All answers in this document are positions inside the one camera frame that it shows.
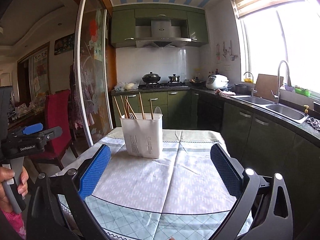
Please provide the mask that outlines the person's left hand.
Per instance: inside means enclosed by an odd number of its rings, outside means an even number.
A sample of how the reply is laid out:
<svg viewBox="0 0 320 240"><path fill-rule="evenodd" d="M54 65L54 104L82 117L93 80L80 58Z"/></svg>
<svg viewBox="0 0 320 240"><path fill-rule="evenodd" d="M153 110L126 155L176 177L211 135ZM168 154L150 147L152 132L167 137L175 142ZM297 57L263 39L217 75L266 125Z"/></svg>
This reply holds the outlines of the person's left hand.
<svg viewBox="0 0 320 240"><path fill-rule="evenodd" d="M13 170L10 170L5 167L1 167L1 183L4 181L7 181L11 178L13 178L14 172ZM27 180L29 179L28 172L26 171L25 167L22 167L22 172L21 172L21 183L18 186L18 193L22 196L25 197L28 193L28 184ZM7 213L12 213L13 208L10 203L10 200L8 199L3 186L1 185L1 210Z"/></svg>

